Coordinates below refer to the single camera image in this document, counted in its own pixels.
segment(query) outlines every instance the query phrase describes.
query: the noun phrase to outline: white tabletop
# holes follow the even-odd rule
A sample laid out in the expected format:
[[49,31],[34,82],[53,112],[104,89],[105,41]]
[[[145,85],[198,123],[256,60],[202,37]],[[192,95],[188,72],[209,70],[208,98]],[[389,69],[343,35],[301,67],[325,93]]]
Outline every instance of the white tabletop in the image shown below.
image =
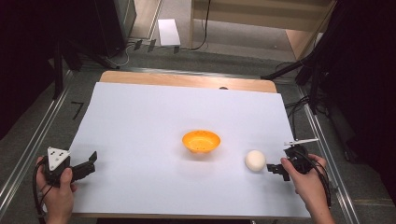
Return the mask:
[[[181,139],[209,130],[221,144],[191,154]],[[244,164],[258,149],[279,164],[292,141],[280,94],[97,83],[71,146],[72,165],[96,150],[74,213],[97,217],[309,217],[291,182]]]

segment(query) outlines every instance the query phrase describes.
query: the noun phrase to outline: floor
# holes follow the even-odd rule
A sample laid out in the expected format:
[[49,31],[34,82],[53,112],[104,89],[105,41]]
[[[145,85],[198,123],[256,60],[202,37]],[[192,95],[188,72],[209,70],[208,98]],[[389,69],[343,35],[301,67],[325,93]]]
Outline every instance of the floor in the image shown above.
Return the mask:
[[[188,7],[189,1],[163,0],[162,9],[158,15],[159,19],[176,19],[177,29],[180,34],[181,47],[186,47],[188,41],[186,31],[188,30],[186,17],[176,9],[176,6]],[[203,30],[202,22],[195,22],[196,45],[201,44]],[[239,35],[238,31],[244,30],[249,36]],[[152,32],[152,39],[159,39],[158,28],[155,27]],[[283,62],[293,62],[293,54],[290,44],[283,30],[268,29],[261,30],[254,26],[240,26],[229,23],[210,22],[208,24],[207,44],[196,51],[181,51],[174,53],[173,49],[160,48],[161,43],[156,42],[157,48],[149,51],[148,46],[141,49],[128,49],[129,55],[124,52],[110,59],[115,63],[128,63],[121,67],[121,70],[132,70],[136,68],[162,69],[161,71],[181,70],[209,73],[213,76],[216,74],[227,74],[229,77],[258,78],[261,75],[273,73],[285,64]],[[86,111],[84,106],[75,120],[72,118],[76,115],[77,108],[71,104],[71,101],[85,102],[88,105],[90,94],[94,83],[105,71],[103,68],[84,58],[84,67],[81,71],[73,72],[66,76],[69,79],[70,88],[63,98],[63,103],[58,111],[58,115],[52,120],[50,127],[43,129],[44,136],[38,142],[38,145],[31,146],[31,136],[34,136],[36,128],[40,127],[40,122],[46,116],[49,107],[53,107],[57,102],[51,101],[53,86],[45,90],[37,99],[34,105],[20,118],[18,123],[13,127],[10,133],[0,141],[0,150],[2,157],[2,175],[0,184],[4,186],[8,182],[8,177],[13,174],[14,168],[17,167],[19,158],[25,157],[28,160],[23,175],[25,177],[15,186],[18,190],[10,191],[9,197],[12,201],[6,205],[8,209],[1,211],[0,220],[2,223],[36,223],[35,211],[33,209],[31,197],[32,164],[36,155],[45,153],[47,146],[68,147],[73,141],[74,134],[78,129],[83,115]],[[283,78],[276,80],[276,88],[281,92],[285,103],[295,102],[301,97],[299,88],[292,82],[296,72],[290,72]],[[296,115],[297,134],[300,139],[312,138],[315,133],[311,127],[310,119],[304,110],[299,111]],[[347,189],[349,200],[352,201],[354,211],[359,221],[350,222],[345,216],[339,203],[342,201],[339,193],[334,192],[332,201],[332,214],[337,223],[396,223],[396,208],[389,198],[383,187],[378,174],[368,165],[352,164],[344,158],[342,144],[337,136],[332,122],[325,116],[318,116],[320,127],[326,138],[328,148],[332,153],[332,158],[336,164],[337,171],[342,177],[343,183]],[[317,144],[307,145],[315,153],[320,153],[320,146]],[[25,149],[34,149],[36,154],[26,156],[23,154]],[[256,223],[266,224],[274,223],[272,219],[255,220]],[[71,223],[96,223],[95,218],[73,217]],[[312,223],[311,220],[287,220],[280,219],[279,223]]]

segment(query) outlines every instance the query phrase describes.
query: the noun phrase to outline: table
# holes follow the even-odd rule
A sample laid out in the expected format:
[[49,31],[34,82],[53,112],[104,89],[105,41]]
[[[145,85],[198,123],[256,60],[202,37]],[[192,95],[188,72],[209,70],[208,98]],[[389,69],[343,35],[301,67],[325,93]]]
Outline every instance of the table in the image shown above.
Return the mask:
[[[192,1],[190,46],[193,20],[206,19],[207,3],[208,0]],[[318,33],[326,30],[334,6],[335,0],[212,0],[208,19],[286,29],[294,55],[299,60]]]
[[[240,91],[249,85],[254,91]],[[190,88],[197,86],[210,89]],[[229,91],[211,90],[221,87]],[[257,146],[269,163],[279,162],[286,148],[283,141],[292,140],[280,95],[271,92],[276,92],[275,85],[267,80],[105,72],[70,147],[75,164],[86,160],[92,149],[98,151],[96,172],[76,192],[76,215],[309,217],[292,183],[264,171],[251,173],[243,162]],[[199,102],[186,100],[194,94]],[[263,96],[268,101],[256,101]],[[125,105],[117,107],[116,99]],[[179,142],[190,128],[186,123],[216,129],[223,140],[220,147],[204,155],[188,152]],[[107,195],[109,188],[116,188],[113,195]]]

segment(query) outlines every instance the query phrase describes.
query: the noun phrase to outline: human hand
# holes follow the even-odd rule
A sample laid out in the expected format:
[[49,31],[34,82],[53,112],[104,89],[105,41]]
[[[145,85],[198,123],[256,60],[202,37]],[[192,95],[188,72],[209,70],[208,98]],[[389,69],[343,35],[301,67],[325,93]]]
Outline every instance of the human hand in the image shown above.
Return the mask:
[[60,179],[61,186],[59,188],[51,188],[44,176],[43,166],[41,165],[38,168],[37,176],[35,177],[37,186],[43,194],[49,190],[44,197],[44,204],[48,210],[47,223],[67,223],[70,219],[74,204],[73,192],[77,190],[77,187],[71,184],[72,177],[72,170],[70,168],[64,169]]
[[[323,158],[313,154],[309,154],[308,158],[326,167],[326,161]],[[306,209],[315,222],[333,223],[332,215],[327,206],[326,193],[320,182],[318,172],[315,169],[311,169],[307,174],[303,175],[294,168],[288,159],[282,158],[280,162],[283,168],[289,173],[293,180],[296,193],[303,199]],[[325,172],[321,167],[318,167],[318,169],[322,173]]]

